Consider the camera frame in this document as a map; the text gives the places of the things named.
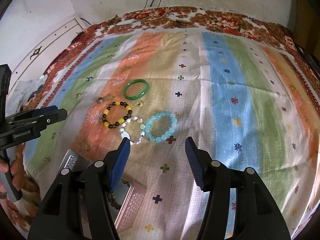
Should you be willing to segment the person's left hand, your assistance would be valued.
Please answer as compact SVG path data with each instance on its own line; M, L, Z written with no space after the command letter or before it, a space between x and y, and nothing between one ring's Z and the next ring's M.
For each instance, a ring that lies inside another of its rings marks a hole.
M12 184L17 190L21 190L24 185L23 150L25 144L20 144L7 149L9 163L1 158L1 174L10 171L12 174Z

